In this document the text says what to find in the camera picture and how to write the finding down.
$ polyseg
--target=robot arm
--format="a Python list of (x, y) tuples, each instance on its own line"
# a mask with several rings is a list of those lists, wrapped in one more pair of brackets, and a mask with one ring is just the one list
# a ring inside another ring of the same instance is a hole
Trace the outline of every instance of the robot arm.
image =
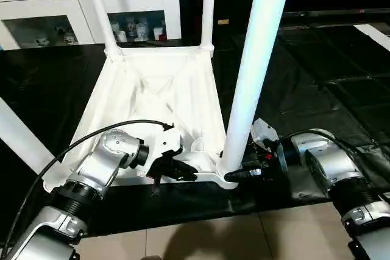
[(93, 211), (119, 169), (131, 167), (158, 182), (162, 175), (195, 180), (195, 169), (189, 170), (189, 166), (173, 159), (181, 151), (180, 135), (169, 130), (156, 136), (149, 146), (122, 130), (103, 133), (94, 150), (80, 162), (65, 184), (51, 192), (51, 204), (40, 211), (6, 260), (80, 259), (70, 245), (78, 244), (87, 231)]
[[(372, 190), (353, 157), (330, 139), (334, 136), (321, 129), (315, 133), (294, 135), (286, 143), (272, 149), (281, 170), (286, 162), (306, 166), (318, 186), (329, 196), (341, 216), (341, 222), (352, 241), (349, 248), (357, 260), (385, 260), (390, 255), (390, 205)], [(251, 130), (256, 144), (269, 151), (266, 145), (278, 141), (273, 128), (261, 119)]]

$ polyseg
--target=beige floor tile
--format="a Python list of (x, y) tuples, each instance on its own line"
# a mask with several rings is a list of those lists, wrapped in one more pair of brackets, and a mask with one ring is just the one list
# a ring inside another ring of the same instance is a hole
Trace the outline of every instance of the beige floor tile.
[(274, 260), (350, 260), (350, 238), (331, 203), (260, 214)]
[(146, 254), (163, 260), (271, 260), (256, 214), (148, 230)]
[(146, 230), (91, 237), (76, 246), (83, 260), (140, 260), (145, 248)]

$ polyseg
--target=black cable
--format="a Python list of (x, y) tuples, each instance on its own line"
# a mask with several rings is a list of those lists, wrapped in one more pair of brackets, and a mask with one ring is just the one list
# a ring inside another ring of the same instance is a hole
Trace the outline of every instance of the black cable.
[(30, 189), (28, 190), (26, 196), (24, 197), (23, 201), (22, 201), (22, 204), (20, 205), (19, 207), (19, 210), (12, 222), (12, 225), (11, 225), (11, 229), (7, 235), (7, 239), (5, 240), (5, 244), (3, 246), (3, 249), (2, 249), (2, 252), (1, 252), (1, 256), (0, 256), (0, 260), (4, 260), (5, 257), (7, 256), (8, 254), (8, 247), (9, 247), (9, 243), (11, 241), (11, 237), (12, 237), (12, 234), (13, 234), (13, 231), (15, 229), (15, 225), (16, 223), (18, 222), (19, 220), (19, 217), (23, 211), (23, 208), (24, 206), (26, 205), (29, 197), (31, 196), (31, 193), (32, 191), (34, 190), (35, 186), (38, 184), (38, 182), (42, 179), (43, 175), (59, 160), (61, 159), (65, 154), (67, 154), (68, 152), (70, 152), (73, 148), (75, 148), (76, 146), (78, 146), (79, 144), (83, 143), (84, 141), (86, 141), (87, 139), (90, 139), (91, 137), (94, 137), (102, 132), (106, 132), (107, 130), (110, 130), (110, 129), (113, 129), (113, 128), (116, 128), (116, 127), (119, 127), (119, 126), (123, 126), (123, 125), (129, 125), (129, 124), (137, 124), (137, 123), (149, 123), (149, 124), (157, 124), (157, 125), (161, 125), (164, 130), (168, 130), (168, 129), (171, 129), (173, 128), (174, 126), (173, 125), (169, 125), (169, 124), (166, 124), (164, 122), (160, 122), (160, 121), (155, 121), (155, 120), (129, 120), (129, 121), (124, 121), (124, 122), (120, 122), (120, 123), (116, 123), (116, 124), (113, 124), (113, 125), (110, 125), (110, 126), (107, 126), (107, 127), (104, 127), (104, 128), (101, 128), (99, 130), (96, 130), (86, 136), (84, 136), (83, 138), (80, 138), (79, 140), (77, 140), (76, 142), (72, 143), (67, 149), (65, 149), (63, 152), (61, 152), (57, 157), (55, 157), (53, 160), (50, 161), (50, 163), (48, 163), (44, 168), (43, 170), (38, 174), (38, 176), (36, 177), (36, 179), (34, 180), (34, 182), (32, 183)]

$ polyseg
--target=cable connector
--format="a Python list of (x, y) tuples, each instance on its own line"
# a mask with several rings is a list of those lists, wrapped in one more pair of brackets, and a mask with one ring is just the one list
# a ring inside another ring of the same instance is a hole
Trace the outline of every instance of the cable connector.
[(245, 179), (260, 177), (260, 176), (261, 176), (260, 168), (256, 168), (252, 170), (240, 169), (240, 170), (235, 170), (234, 172), (226, 173), (224, 179), (227, 182), (239, 183)]
[(167, 123), (164, 123), (161, 125), (164, 128), (164, 131), (167, 131), (169, 129), (175, 128), (175, 124), (172, 123), (172, 125), (169, 125)]

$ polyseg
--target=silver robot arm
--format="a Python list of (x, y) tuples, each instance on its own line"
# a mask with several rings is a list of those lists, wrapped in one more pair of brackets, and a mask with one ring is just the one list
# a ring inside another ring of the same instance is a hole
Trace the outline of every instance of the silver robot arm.
[[(325, 130), (318, 131), (334, 137)], [(296, 135), (291, 143), (301, 164), (309, 168), (340, 213), (341, 222), (352, 239), (349, 248), (354, 257), (389, 259), (390, 205), (372, 190), (353, 159), (321, 135)]]
[[(119, 169), (131, 167), (148, 172), (151, 167), (156, 169), (165, 152), (181, 151), (180, 135), (175, 136), (176, 140), (172, 135), (167, 139), (166, 135), (155, 139), (153, 149), (149, 150), (141, 139), (122, 130), (103, 133), (94, 150), (80, 162), (66, 183), (51, 192), (51, 204), (40, 211), (6, 260), (80, 259), (71, 244), (78, 244), (87, 231), (87, 222)], [(153, 161), (147, 166), (148, 157)]]

